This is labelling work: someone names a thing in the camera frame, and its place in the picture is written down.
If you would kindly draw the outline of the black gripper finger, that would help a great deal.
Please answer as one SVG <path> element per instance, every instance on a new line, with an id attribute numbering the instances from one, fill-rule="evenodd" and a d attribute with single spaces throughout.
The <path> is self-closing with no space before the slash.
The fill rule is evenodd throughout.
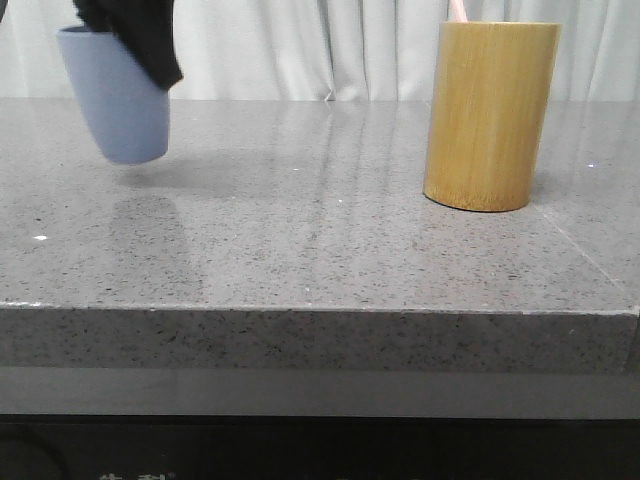
<path id="1" fill-rule="evenodd" d="M 167 92 L 183 79 L 174 44 L 174 1 L 85 0 L 73 5 L 90 31 L 118 37 L 158 88 Z"/>

